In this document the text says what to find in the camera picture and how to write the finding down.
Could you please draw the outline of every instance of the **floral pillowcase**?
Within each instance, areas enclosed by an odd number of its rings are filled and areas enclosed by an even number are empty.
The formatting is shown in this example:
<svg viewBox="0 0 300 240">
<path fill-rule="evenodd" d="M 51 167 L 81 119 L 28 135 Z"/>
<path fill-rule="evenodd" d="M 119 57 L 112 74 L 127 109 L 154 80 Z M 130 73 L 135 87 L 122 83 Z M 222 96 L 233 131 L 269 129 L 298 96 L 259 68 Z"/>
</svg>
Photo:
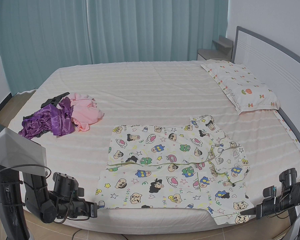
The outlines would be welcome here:
<svg viewBox="0 0 300 240">
<path fill-rule="evenodd" d="M 272 90 L 265 83 L 261 83 L 243 64 L 207 61 L 201 66 L 235 105 L 238 115 L 244 111 L 280 108 L 280 102 Z"/>
</svg>

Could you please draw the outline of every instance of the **white headboard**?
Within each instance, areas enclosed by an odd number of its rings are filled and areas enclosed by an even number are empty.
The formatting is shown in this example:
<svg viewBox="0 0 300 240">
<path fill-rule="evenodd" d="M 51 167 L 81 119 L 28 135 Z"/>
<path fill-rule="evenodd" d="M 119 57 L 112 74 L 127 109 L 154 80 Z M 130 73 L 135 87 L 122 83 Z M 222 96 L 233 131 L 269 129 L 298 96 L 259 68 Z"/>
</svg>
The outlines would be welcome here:
<svg viewBox="0 0 300 240">
<path fill-rule="evenodd" d="M 242 63 L 279 98 L 279 113 L 300 142 L 300 57 L 282 45 L 237 27 L 233 63 Z"/>
</svg>

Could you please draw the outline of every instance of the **teal curtain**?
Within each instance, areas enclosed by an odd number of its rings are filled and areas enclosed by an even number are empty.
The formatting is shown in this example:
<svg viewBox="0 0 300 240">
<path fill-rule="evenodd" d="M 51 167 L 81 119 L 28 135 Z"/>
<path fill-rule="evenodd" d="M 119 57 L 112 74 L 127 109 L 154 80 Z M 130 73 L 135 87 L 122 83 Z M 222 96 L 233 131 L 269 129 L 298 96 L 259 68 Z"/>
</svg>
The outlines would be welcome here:
<svg viewBox="0 0 300 240">
<path fill-rule="evenodd" d="M 0 55 L 14 95 L 61 67 L 196 60 L 227 15 L 228 0 L 0 0 Z"/>
</svg>

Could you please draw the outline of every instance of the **gray headboard frame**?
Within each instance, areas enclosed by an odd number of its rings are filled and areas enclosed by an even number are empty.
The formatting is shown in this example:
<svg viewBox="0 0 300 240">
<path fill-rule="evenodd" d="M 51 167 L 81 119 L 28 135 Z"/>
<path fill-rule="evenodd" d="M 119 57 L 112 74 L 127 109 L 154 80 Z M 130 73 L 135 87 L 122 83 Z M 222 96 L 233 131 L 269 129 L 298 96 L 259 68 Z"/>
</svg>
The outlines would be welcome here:
<svg viewBox="0 0 300 240">
<path fill-rule="evenodd" d="M 300 56 L 295 54 L 293 51 L 285 48 L 284 46 L 278 44 L 275 41 L 270 40 L 269 38 L 264 37 L 263 35 L 257 34 L 251 30 L 248 30 L 248 29 L 240 27 L 240 26 L 237 26 L 237 33 L 236 33 L 236 37 L 235 37 L 234 50 L 233 50 L 233 55 L 232 55 L 232 63 L 235 62 L 235 58 L 236 58 L 236 50 L 237 50 L 239 31 L 247 33 L 248 35 L 251 35 L 257 39 L 260 39 L 263 42 L 268 43 L 269 45 L 277 48 L 278 50 L 282 51 L 283 53 L 287 54 L 288 56 L 293 58 L 295 61 L 300 63 Z M 290 120 L 290 118 L 284 113 L 284 111 L 281 108 L 278 110 L 278 112 L 282 116 L 284 121 L 287 123 L 287 125 L 290 127 L 290 129 L 293 131 L 293 133 L 296 135 L 297 139 L 300 142 L 300 132 L 298 131 L 296 126 L 293 124 L 293 122 Z"/>
</svg>

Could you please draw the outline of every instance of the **star print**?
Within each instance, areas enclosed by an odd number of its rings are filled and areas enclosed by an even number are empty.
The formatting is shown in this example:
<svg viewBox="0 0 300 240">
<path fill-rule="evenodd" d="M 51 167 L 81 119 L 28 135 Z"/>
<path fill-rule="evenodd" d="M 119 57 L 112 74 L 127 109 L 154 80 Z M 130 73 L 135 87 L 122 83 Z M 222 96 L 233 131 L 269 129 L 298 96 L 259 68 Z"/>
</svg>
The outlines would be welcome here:
<svg viewBox="0 0 300 240">
<path fill-rule="evenodd" d="M 221 208 L 219 209 L 219 210 L 217 210 L 218 211 L 218 213 L 220 213 L 220 214 L 224 214 L 224 212 L 225 212 L 225 210 L 222 210 Z"/>
<path fill-rule="evenodd" d="M 113 193 L 113 194 L 110 194 L 111 195 L 111 197 L 110 198 L 113 198 L 113 199 L 116 199 L 117 197 L 118 197 L 118 195 L 116 195 L 115 193 Z"/>
<path fill-rule="evenodd" d="M 137 179 L 137 178 L 134 178 L 134 179 L 132 179 L 132 181 L 131 181 L 131 182 L 133 182 L 133 185 L 134 185 L 134 184 L 136 184 L 136 183 L 137 183 L 137 182 L 139 182 L 139 181 L 138 181 L 138 179 Z"/>
<path fill-rule="evenodd" d="M 180 182 L 183 183 L 183 185 L 188 183 L 185 179 L 180 180 Z"/>
</svg>

